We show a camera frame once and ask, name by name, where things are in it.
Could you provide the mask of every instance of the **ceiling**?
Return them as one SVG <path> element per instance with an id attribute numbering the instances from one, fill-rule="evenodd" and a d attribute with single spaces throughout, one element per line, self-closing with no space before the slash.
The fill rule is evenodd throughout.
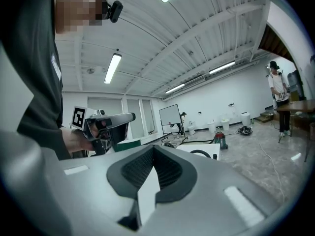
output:
<path id="1" fill-rule="evenodd" d="M 119 1 L 124 9 L 117 23 L 56 35 L 64 91 L 166 98 L 167 89 L 200 75 L 207 79 L 210 70 L 232 60 L 248 64 L 265 52 L 258 50 L 266 26 L 263 0 Z M 112 82 L 104 84 L 114 53 L 122 60 Z"/>

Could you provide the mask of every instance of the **floor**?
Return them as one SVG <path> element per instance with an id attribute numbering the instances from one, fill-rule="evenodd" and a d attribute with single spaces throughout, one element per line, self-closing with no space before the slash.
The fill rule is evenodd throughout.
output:
<path id="1" fill-rule="evenodd" d="M 224 131 L 224 134 L 233 134 L 241 126 L 231 126 L 228 131 Z M 305 131 L 295 128 L 292 137 L 286 136 L 278 143 L 279 131 L 276 128 L 279 128 L 279 123 L 277 121 L 255 122 L 251 127 L 253 133 L 250 136 L 240 134 L 226 136 L 228 149 L 221 150 L 221 161 L 230 164 L 235 170 L 266 189 L 282 204 L 298 194 L 308 179 L 314 163 L 314 143 L 311 142 L 307 162 L 304 162 L 307 138 Z M 177 139 L 176 136 L 170 135 L 168 140 L 176 147 L 182 139 L 182 137 Z M 209 131 L 198 131 L 189 136 L 188 141 L 210 139 L 212 139 L 212 134 Z M 273 160 L 276 171 L 279 173 L 283 195 L 271 159 L 259 144 Z M 293 161 L 291 157 L 298 153 L 301 153 L 301 156 Z"/>

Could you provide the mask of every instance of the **person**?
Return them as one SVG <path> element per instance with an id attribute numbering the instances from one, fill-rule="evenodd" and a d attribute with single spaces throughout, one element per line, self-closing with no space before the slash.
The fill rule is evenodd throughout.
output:
<path id="1" fill-rule="evenodd" d="M 283 76 L 278 73 L 279 67 L 275 61 L 270 62 L 271 74 L 269 75 L 268 82 L 271 89 L 271 93 L 274 95 L 277 102 L 277 107 L 289 103 L 289 97 L 287 93 L 286 84 L 283 82 Z M 284 133 L 290 135 L 290 112 L 280 111 L 280 136 L 284 137 Z"/>
<path id="2" fill-rule="evenodd" d="M 33 99 L 18 126 L 18 133 L 51 148 L 59 160 L 79 150 L 93 150 L 80 130 L 63 122 L 63 80 L 55 35 L 100 22 L 108 10 L 106 0 L 23 0 L 2 36 L 4 49 Z M 91 127 L 97 136 L 98 129 Z"/>
<path id="3" fill-rule="evenodd" d="M 182 120 L 182 123 L 177 123 L 177 126 L 178 126 L 178 133 L 177 133 L 177 138 L 179 138 L 179 134 L 181 133 L 181 135 L 184 135 L 184 121 L 185 121 L 185 116 L 186 116 L 186 113 L 185 112 L 182 112 L 182 114 L 180 115 L 181 117 L 181 120 Z"/>

